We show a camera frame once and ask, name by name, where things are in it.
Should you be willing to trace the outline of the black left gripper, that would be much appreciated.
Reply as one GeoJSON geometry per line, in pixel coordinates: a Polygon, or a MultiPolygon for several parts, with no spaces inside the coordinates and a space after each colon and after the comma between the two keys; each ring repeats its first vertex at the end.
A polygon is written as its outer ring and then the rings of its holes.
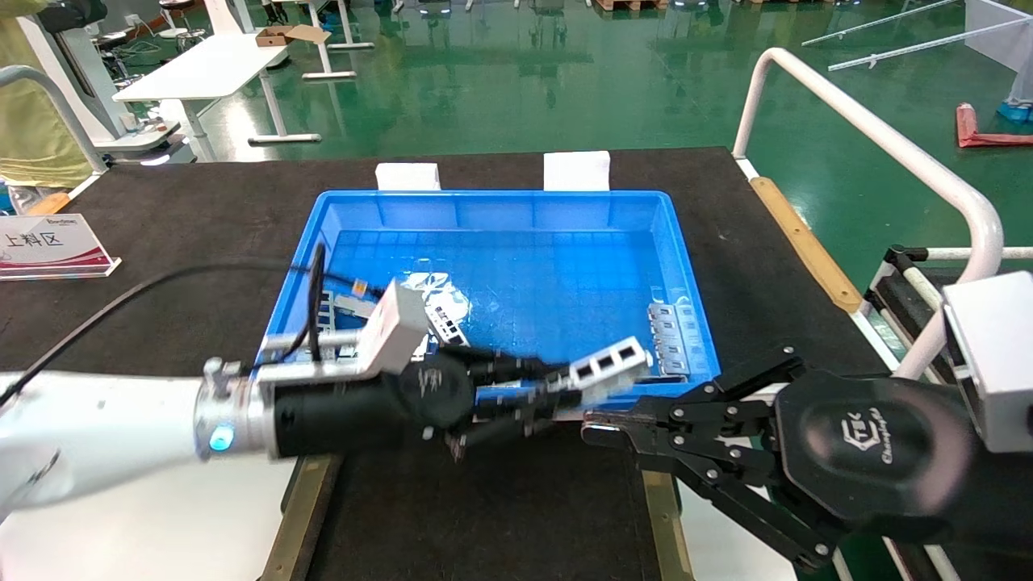
{"type": "Polygon", "coordinates": [[[390,449],[431,429],[444,433],[461,461],[475,446],[534,437],[564,412],[578,412],[578,389],[568,363],[506,351],[435,353],[399,373],[277,390],[270,456],[390,449]],[[476,403],[476,395],[498,399],[476,403]]]}

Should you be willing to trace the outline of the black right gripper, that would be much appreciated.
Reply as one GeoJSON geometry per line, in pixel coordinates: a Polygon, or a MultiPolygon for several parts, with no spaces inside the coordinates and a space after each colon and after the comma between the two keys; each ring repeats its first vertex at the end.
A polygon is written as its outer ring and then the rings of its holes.
{"type": "Polygon", "coordinates": [[[960,397],[918,380],[809,371],[799,354],[778,349],[681,395],[586,412],[580,437],[630,452],[641,470],[672,475],[782,558],[816,571],[831,564],[829,538],[721,466],[729,446],[697,438],[759,433],[771,404],[757,394],[781,385],[774,402],[781,464],[799,492],[856,532],[908,543],[951,538],[981,451],[960,397]]]}

